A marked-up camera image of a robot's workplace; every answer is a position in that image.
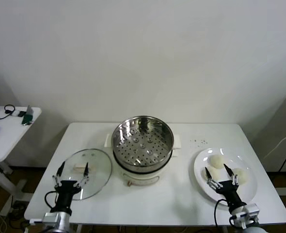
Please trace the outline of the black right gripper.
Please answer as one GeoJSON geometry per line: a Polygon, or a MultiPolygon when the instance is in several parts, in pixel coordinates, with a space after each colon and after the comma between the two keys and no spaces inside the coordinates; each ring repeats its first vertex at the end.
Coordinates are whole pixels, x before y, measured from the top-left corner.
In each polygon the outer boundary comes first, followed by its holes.
{"type": "Polygon", "coordinates": [[[247,204],[243,202],[237,194],[237,189],[239,186],[237,174],[235,174],[226,164],[224,164],[224,167],[232,181],[223,181],[220,183],[215,181],[212,178],[208,168],[205,167],[207,184],[212,189],[217,189],[217,193],[225,197],[229,211],[232,212],[235,209],[247,204]]]}

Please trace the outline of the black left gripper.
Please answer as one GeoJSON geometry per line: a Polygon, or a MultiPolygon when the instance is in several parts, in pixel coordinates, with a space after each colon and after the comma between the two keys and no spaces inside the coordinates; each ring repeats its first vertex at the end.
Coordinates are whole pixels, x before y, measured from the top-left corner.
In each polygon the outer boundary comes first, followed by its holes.
{"type": "Polygon", "coordinates": [[[58,194],[57,201],[54,207],[51,208],[50,212],[65,212],[71,213],[72,210],[70,208],[73,196],[81,191],[81,189],[88,183],[89,181],[89,165],[86,163],[83,178],[81,179],[79,184],[76,184],[76,181],[72,180],[63,180],[62,172],[64,169],[65,161],[62,162],[60,167],[58,168],[55,175],[52,176],[55,191],[58,194]]]}

